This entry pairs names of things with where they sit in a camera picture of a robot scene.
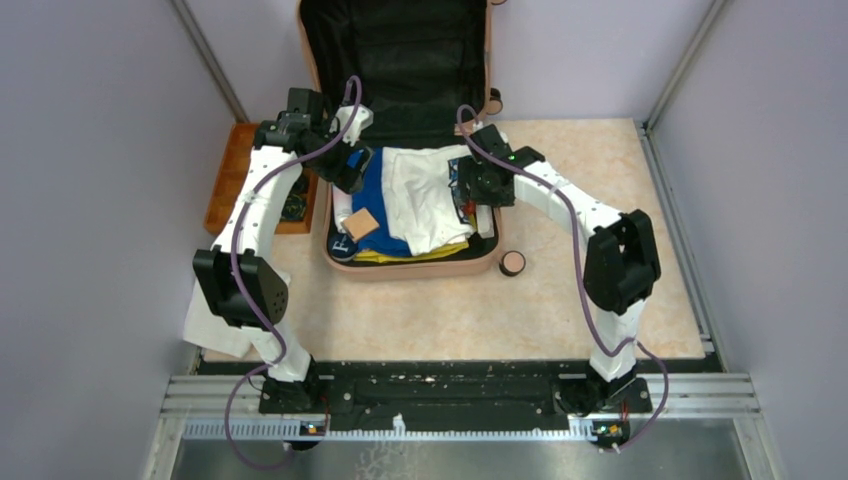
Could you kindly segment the blue towel cloth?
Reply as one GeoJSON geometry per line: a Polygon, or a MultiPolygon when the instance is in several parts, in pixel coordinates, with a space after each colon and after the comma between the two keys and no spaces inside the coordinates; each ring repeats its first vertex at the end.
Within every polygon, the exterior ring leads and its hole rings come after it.
{"type": "Polygon", "coordinates": [[[362,189],[352,195],[353,211],[366,209],[378,223],[378,228],[358,241],[360,252],[388,257],[409,258],[411,251],[406,241],[392,237],[382,191],[382,148],[373,151],[363,175],[362,189]]]}

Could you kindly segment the small brown square box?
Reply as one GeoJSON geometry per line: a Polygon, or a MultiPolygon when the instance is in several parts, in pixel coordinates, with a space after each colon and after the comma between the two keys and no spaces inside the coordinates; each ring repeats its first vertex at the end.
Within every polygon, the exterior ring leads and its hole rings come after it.
{"type": "Polygon", "coordinates": [[[361,208],[347,216],[342,221],[342,225],[348,236],[356,243],[380,227],[379,222],[367,208],[361,208]]]}

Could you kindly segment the blue white shirt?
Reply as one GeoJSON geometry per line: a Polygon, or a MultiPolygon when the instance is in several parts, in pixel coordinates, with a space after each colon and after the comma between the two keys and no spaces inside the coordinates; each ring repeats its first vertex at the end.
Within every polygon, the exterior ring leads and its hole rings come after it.
{"type": "Polygon", "coordinates": [[[465,145],[382,149],[381,187],[391,237],[413,256],[460,243],[474,232],[457,204],[458,161],[465,145]]]}

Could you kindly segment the yellow cloth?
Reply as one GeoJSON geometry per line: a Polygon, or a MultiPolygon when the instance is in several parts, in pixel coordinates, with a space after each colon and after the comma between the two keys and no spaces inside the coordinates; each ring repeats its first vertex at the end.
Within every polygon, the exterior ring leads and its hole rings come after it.
{"type": "Polygon", "coordinates": [[[468,248],[469,242],[464,241],[461,243],[446,244],[428,253],[406,257],[391,256],[388,254],[376,252],[374,250],[363,250],[361,252],[358,252],[353,257],[353,260],[377,264],[423,262],[445,258],[450,255],[462,252],[468,248]]]}

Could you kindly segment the pink suitcase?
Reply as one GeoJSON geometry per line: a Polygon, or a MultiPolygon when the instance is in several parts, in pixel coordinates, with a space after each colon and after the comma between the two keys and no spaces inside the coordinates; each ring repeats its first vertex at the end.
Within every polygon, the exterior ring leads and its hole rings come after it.
{"type": "Polygon", "coordinates": [[[456,110],[497,114],[490,84],[493,2],[302,1],[297,18],[317,89],[339,103],[357,75],[376,119],[365,143],[379,147],[462,145],[456,110]]]}

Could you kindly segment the white tube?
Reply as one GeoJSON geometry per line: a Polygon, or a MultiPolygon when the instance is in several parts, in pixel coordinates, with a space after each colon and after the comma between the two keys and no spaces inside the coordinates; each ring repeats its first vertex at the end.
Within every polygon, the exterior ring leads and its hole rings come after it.
{"type": "Polygon", "coordinates": [[[475,215],[478,235],[483,239],[493,238],[495,235],[493,209],[487,205],[478,205],[476,207],[475,215]]]}

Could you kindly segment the red white cloth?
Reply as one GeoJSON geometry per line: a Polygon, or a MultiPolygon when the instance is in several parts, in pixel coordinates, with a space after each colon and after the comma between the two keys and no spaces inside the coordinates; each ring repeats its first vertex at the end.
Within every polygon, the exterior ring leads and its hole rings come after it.
{"type": "Polygon", "coordinates": [[[473,230],[477,229],[476,205],[473,202],[466,202],[460,206],[459,217],[463,224],[468,225],[473,230]]]}

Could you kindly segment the black round jar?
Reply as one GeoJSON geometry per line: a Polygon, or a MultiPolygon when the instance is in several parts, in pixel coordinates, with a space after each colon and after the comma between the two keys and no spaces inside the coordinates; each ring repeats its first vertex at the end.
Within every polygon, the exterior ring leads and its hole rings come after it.
{"type": "Polygon", "coordinates": [[[359,247],[348,234],[337,232],[328,237],[327,251],[335,261],[346,263],[355,258],[359,247]]]}

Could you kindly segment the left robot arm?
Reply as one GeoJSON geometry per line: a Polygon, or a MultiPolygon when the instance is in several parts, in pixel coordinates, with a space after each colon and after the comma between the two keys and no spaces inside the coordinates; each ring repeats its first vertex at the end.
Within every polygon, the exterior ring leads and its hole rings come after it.
{"type": "Polygon", "coordinates": [[[269,262],[292,187],[305,169],[347,194],[360,191],[373,151],[360,136],[373,122],[360,79],[346,84],[340,107],[317,91],[292,88],[288,105],[253,135],[247,175],[232,214],[192,267],[210,313],[246,336],[263,361],[262,394],[285,412],[308,413],[321,399],[316,363],[284,319],[289,287],[269,262]]]}

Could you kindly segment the white cloth under left arm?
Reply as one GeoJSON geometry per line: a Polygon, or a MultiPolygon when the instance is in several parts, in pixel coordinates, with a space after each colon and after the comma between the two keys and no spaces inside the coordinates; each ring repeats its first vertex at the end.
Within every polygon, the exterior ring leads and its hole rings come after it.
{"type": "Polygon", "coordinates": [[[245,359],[255,350],[262,360],[276,360],[283,352],[278,334],[261,327],[233,327],[214,315],[198,279],[194,280],[182,338],[227,359],[245,359]]]}

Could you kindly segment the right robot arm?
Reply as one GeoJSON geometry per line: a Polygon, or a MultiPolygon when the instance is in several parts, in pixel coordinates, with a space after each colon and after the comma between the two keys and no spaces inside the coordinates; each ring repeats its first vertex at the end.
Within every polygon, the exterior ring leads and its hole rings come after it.
{"type": "Polygon", "coordinates": [[[585,379],[564,389],[562,408],[612,412],[636,379],[640,319],[661,265],[650,216],[623,212],[565,178],[531,147],[514,150],[493,125],[463,131],[471,151],[460,188],[479,206],[528,204],[571,237],[577,296],[594,347],[585,379]]]}

